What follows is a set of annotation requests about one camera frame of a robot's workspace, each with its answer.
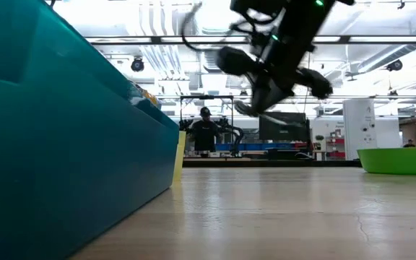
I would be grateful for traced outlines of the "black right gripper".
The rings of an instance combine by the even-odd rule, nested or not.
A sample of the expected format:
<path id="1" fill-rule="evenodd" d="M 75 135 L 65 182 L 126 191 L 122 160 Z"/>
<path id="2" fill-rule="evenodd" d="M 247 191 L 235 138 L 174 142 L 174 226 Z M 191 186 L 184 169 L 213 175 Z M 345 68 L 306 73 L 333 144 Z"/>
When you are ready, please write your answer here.
<path id="1" fill-rule="evenodd" d="M 252 39 L 247 53 L 224 46 L 217 51 L 218 68 L 230 75 L 244 76 L 250 83 L 252 96 L 249 116 L 257 116 L 280 101 L 295 95 L 295 85 L 311 90 L 323 100 L 333 93 L 330 81 L 316 70 L 300 65 L 308 46 L 295 46 L 278 40 Z"/>

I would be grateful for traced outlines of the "yellow Maruchan ramen packet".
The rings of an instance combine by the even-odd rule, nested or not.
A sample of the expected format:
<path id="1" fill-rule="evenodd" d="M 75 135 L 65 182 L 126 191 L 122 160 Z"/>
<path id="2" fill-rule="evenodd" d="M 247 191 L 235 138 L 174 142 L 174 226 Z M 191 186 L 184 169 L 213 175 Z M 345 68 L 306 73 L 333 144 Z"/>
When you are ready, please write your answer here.
<path id="1" fill-rule="evenodd" d="M 139 86 L 138 84 L 134 83 L 134 86 L 141 92 L 141 94 L 148 99 L 155 107 L 161 109 L 162 104 L 161 102 L 150 92 Z"/>

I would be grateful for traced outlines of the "blue storage crates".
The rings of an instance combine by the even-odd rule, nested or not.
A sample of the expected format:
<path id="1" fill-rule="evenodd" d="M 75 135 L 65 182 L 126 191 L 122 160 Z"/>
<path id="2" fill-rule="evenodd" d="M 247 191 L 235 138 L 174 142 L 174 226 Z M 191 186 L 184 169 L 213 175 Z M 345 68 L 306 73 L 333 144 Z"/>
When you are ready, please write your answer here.
<path id="1" fill-rule="evenodd" d="M 216 144 L 215 149 L 217 151 L 231 151 L 232 148 L 236 148 L 239 151 L 259 151 L 267 149 L 295 149 L 294 143 L 240 143 L 237 146 L 233 144 Z"/>

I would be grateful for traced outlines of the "background wooden table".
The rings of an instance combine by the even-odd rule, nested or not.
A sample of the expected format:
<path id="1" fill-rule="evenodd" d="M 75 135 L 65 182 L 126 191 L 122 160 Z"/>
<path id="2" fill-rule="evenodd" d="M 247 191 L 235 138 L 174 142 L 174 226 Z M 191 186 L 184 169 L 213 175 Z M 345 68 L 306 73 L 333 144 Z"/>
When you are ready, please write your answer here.
<path id="1" fill-rule="evenodd" d="M 256 162 L 267 161 L 268 159 L 256 157 L 184 157 L 184 162 Z"/>

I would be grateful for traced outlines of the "white pillar with signs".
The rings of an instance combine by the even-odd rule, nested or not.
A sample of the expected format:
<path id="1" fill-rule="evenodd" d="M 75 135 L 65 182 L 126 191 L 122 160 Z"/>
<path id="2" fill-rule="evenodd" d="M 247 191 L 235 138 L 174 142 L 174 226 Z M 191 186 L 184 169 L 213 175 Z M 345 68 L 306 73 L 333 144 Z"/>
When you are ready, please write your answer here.
<path id="1" fill-rule="evenodd" d="M 370 98 L 343 102 L 344 151 L 346 160 L 357 160 L 358 150 L 377 148 L 374 102 Z"/>

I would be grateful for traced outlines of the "yellow translucent plastic bin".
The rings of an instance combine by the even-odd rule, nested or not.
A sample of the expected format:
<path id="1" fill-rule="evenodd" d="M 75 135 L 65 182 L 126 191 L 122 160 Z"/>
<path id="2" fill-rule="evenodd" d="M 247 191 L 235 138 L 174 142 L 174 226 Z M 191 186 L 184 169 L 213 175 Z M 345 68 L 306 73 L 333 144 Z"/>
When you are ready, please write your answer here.
<path id="1" fill-rule="evenodd" d="M 179 182 L 182 176 L 183 158 L 186 145 L 186 132 L 179 131 L 179 140 L 175 156 L 175 165 L 173 171 L 173 183 Z"/>

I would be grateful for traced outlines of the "black overhead rig beam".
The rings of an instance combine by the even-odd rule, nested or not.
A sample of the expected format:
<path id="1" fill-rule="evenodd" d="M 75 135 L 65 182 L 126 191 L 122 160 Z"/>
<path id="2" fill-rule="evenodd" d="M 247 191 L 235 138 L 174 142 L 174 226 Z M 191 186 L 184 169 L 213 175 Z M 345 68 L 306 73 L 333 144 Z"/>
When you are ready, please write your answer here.
<path id="1" fill-rule="evenodd" d="M 93 45 L 183 45 L 183 40 L 180 36 L 108 36 L 86 37 L 86 40 Z M 221 43 L 242 45 L 249 42 L 249 37 L 245 35 L 193 35 L 186 37 L 186 40 L 189 44 L 194 45 Z M 416 35 L 320 35 L 313 39 L 313 44 L 416 44 Z"/>

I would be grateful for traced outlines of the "bright green plastic bowl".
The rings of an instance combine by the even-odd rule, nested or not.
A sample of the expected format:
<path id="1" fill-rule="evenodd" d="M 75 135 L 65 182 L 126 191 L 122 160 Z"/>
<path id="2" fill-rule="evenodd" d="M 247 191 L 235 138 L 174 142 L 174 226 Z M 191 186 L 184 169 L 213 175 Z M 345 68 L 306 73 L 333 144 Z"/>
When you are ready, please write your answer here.
<path id="1" fill-rule="evenodd" d="M 367 173 L 416 175 L 416 147 L 359 149 L 357 154 Z"/>

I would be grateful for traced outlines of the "dark teal plastic bin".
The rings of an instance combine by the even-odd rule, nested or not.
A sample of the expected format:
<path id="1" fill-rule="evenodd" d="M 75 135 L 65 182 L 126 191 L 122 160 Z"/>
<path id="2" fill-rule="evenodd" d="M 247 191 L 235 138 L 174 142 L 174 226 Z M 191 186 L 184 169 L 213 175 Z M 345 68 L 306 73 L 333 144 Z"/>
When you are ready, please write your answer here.
<path id="1" fill-rule="evenodd" d="M 177 143 L 44 0 L 0 0 L 0 260 L 64 260 L 171 185 Z"/>

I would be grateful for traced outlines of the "black aluminium table frame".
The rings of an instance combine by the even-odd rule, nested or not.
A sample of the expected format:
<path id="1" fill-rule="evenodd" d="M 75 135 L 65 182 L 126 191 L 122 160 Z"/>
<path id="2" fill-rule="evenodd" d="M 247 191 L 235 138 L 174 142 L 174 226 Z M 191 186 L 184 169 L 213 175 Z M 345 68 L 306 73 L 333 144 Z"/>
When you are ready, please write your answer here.
<path id="1" fill-rule="evenodd" d="M 183 162 L 183 168 L 362 168 L 359 161 L 267 160 L 256 162 Z"/>

